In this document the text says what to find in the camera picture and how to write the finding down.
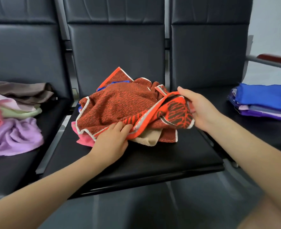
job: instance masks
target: bare skin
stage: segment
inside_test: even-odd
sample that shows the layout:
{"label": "bare skin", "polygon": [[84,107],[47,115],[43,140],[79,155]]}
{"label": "bare skin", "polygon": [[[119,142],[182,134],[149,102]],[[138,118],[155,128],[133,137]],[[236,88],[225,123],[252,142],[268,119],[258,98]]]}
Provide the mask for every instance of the bare skin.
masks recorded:
{"label": "bare skin", "polygon": [[[209,133],[267,195],[239,229],[281,228],[281,151],[222,115],[202,95],[180,87],[178,91],[193,103],[195,126]],[[113,124],[88,155],[2,198],[0,228],[39,227],[82,185],[123,155],[131,128],[122,122]]]}
{"label": "bare skin", "polygon": [[[264,190],[268,197],[262,200],[257,209],[260,211],[269,207],[265,212],[281,221],[281,151],[222,115],[204,96],[181,87],[178,91],[192,102],[196,110],[193,114],[195,126],[209,133]],[[245,223],[240,228],[281,228],[273,224],[259,226],[251,227]]]}

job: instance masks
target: chair backrest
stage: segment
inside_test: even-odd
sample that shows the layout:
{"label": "chair backrest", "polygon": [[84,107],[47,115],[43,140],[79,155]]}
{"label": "chair backrest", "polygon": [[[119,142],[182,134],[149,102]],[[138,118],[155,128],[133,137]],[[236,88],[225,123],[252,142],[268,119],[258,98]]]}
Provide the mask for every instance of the chair backrest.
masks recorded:
{"label": "chair backrest", "polygon": [[0,0],[0,81],[50,83],[72,98],[53,0]]}
{"label": "chair backrest", "polygon": [[171,88],[241,82],[253,0],[170,0]]}
{"label": "chair backrest", "polygon": [[165,82],[164,0],[64,0],[80,97],[117,68]]}

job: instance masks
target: black chair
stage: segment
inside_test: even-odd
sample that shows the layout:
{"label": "black chair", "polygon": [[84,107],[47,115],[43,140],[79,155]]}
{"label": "black chair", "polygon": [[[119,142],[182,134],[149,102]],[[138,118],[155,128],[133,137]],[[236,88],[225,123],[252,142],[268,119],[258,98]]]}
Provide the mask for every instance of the black chair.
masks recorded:
{"label": "black chair", "polygon": [[281,150],[281,121],[241,116],[227,101],[242,81],[253,0],[171,0],[171,87],[191,89]]}
{"label": "black chair", "polygon": [[[80,97],[120,66],[130,77],[165,82],[164,0],[64,0]],[[75,121],[75,109],[70,122]],[[43,176],[86,155],[68,123]],[[74,196],[98,194],[223,170],[222,159],[192,128],[177,143],[129,142],[123,157]]]}
{"label": "black chair", "polygon": [[36,150],[0,157],[0,198],[27,185],[72,104],[59,26],[52,0],[0,0],[0,81],[50,83],[58,100],[42,104],[37,116],[44,144]]}

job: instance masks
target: pile of cloth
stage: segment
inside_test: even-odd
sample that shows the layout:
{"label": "pile of cloth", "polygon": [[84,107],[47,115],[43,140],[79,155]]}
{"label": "pile of cloth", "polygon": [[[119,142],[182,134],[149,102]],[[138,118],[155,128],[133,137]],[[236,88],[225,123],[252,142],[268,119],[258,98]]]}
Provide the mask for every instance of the pile of cloth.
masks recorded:
{"label": "pile of cloth", "polygon": [[93,146],[109,125],[120,121],[133,125],[128,140],[147,146],[177,142],[177,129],[194,124],[194,107],[179,92],[168,92],[146,78],[133,80],[120,67],[79,104],[71,126],[79,136],[77,143],[85,146]]}
{"label": "pile of cloth", "polygon": [[29,152],[43,144],[41,130],[33,118],[40,104],[54,97],[46,83],[20,84],[0,81],[0,156]]}
{"label": "pile of cloth", "polygon": [[228,100],[241,115],[281,120],[281,85],[247,85],[233,88]]}

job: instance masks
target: light green towel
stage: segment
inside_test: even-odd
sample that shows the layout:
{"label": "light green towel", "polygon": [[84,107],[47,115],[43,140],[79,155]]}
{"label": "light green towel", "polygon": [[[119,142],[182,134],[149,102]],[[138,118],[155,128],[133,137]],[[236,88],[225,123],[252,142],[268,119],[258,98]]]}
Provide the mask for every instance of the light green towel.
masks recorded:
{"label": "light green towel", "polygon": [[39,115],[42,112],[41,108],[38,108],[32,112],[25,112],[25,111],[12,110],[10,108],[4,108],[2,106],[0,106],[0,110],[4,118],[16,118],[19,120],[23,120],[28,117],[35,117],[36,115]]}

